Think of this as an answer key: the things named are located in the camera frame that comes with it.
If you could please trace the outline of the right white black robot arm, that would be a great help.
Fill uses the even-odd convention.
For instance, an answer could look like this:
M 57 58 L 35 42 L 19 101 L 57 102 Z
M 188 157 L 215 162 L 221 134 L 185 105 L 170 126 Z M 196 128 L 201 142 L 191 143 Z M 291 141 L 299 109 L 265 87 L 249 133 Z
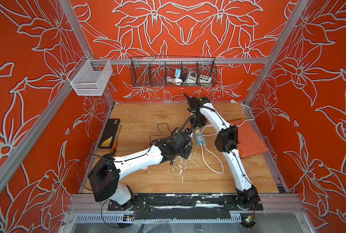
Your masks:
M 238 127 L 227 122 L 214 108 L 207 97 L 195 98 L 184 94 L 189 105 L 188 110 L 194 114 L 199 123 L 195 127 L 202 127 L 207 121 L 217 133 L 216 149 L 223 154 L 236 183 L 236 205 L 241 210 L 255 207 L 259 196 L 256 187 L 250 181 L 242 164 L 238 148 Z

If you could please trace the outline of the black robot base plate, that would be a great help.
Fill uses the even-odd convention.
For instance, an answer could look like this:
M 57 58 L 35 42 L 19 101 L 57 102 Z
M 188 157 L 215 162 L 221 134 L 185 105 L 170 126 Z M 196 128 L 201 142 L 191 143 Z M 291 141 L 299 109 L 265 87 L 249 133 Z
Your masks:
M 138 211 L 147 208 L 219 207 L 228 211 L 241 211 L 237 194 L 222 193 L 137 193 L 131 207 L 125 208 L 115 201 L 108 201 L 109 211 Z

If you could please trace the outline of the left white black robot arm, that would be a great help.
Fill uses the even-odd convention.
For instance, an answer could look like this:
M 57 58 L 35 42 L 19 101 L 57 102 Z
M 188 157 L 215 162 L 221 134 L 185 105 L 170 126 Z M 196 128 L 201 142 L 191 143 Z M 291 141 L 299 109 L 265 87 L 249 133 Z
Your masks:
M 134 199 L 131 188 L 120 181 L 131 173 L 161 163 L 174 163 L 176 157 L 187 159 L 192 150 L 192 132 L 179 132 L 157 139 L 150 148 L 126 156 L 102 156 L 88 174 L 96 202 L 111 200 L 125 205 Z

